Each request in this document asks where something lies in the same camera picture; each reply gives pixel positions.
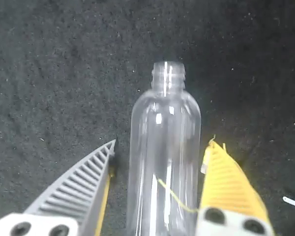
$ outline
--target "black carpet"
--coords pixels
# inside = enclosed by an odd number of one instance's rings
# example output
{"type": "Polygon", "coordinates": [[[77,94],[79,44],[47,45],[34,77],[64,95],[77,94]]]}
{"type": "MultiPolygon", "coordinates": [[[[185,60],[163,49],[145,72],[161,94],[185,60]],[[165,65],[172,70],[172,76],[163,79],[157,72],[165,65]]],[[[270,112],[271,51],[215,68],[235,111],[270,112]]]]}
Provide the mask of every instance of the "black carpet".
{"type": "Polygon", "coordinates": [[[202,147],[226,142],[294,236],[295,0],[0,1],[0,217],[118,136],[103,235],[123,236],[131,110],[163,59],[186,66],[202,147]]]}

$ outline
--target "yellow cable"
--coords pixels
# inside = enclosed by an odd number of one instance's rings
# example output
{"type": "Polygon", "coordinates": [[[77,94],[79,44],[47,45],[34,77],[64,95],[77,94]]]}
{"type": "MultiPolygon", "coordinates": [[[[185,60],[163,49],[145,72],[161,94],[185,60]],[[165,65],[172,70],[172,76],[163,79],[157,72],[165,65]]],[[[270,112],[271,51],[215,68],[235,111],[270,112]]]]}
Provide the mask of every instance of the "yellow cable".
{"type": "Polygon", "coordinates": [[[181,200],[179,200],[179,198],[177,197],[177,195],[172,191],[172,189],[170,189],[170,187],[168,187],[166,185],[166,183],[164,183],[163,180],[161,180],[160,178],[157,180],[160,185],[162,185],[165,189],[169,190],[171,196],[176,200],[176,202],[178,203],[178,205],[183,208],[185,211],[190,212],[190,213],[197,213],[199,211],[199,209],[190,209],[189,207],[187,207],[184,203],[181,202],[181,200]]]}
{"type": "Polygon", "coordinates": [[[102,205],[101,205],[100,212],[99,212],[99,215],[98,215],[98,221],[97,221],[97,225],[96,225],[95,236],[100,236],[100,232],[102,230],[102,225],[103,225],[103,221],[104,221],[105,208],[106,208],[106,204],[107,204],[109,184],[110,184],[111,177],[112,177],[112,175],[108,174],[105,189],[104,189],[103,201],[102,201],[102,205]]]}

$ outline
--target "bottle opening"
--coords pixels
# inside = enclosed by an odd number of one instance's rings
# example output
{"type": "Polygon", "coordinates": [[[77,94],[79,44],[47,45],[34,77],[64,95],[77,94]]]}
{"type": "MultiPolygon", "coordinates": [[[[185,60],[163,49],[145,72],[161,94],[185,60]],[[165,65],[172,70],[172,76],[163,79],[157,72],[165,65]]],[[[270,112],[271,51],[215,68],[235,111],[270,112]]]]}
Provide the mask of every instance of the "bottle opening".
{"type": "Polygon", "coordinates": [[[185,67],[180,62],[162,61],[154,64],[152,89],[163,94],[184,89],[185,67]]]}

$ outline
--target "screw hole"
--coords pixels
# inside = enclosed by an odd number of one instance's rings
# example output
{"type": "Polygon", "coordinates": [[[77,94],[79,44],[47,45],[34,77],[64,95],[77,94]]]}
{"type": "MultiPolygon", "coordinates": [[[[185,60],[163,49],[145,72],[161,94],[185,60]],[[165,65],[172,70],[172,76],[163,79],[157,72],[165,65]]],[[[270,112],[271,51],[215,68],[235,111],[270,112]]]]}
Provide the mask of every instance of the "screw hole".
{"type": "Polygon", "coordinates": [[[67,236],[69,234],[69,228],[65,225],[58,225],[54,227],[49,236],[67,236]]]}
{"type": "Polygon", "coordinates": [[[265,229],[261,223],[256,220],[247,220],[244,223],[244,228],[248,231],[254,232],[256,234],[263,235],[265,234],[265,229]]]}
{"type": "Polygon", "coordinates": [[[225,224],[225,216],[224,213],[216,208],[210,208],[206,211],[205,219],[211,221],[216,224],[225,224]]]}
{"type": "Polygon", "coordinates": [[[11,236],[24,236],[30,231],[31,225],[29,222],[22,222],[13,227],[11,236]]]}

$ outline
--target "clear plastic bottle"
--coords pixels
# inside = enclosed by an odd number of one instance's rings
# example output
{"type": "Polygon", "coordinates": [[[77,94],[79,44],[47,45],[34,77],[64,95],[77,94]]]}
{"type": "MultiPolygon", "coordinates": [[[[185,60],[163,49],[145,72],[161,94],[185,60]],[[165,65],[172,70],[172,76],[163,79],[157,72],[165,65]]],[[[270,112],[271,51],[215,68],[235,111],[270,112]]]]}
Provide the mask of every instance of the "clear plastic bottle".
{"type": "Polygon", "coordinates": [[[152,89],[131,117],[127,236],[192,236],[196,215],[158,179],[189,208],[198,207],[200,109],[184,91],[182,63],[155,63],[152,75],[152,89]]]}

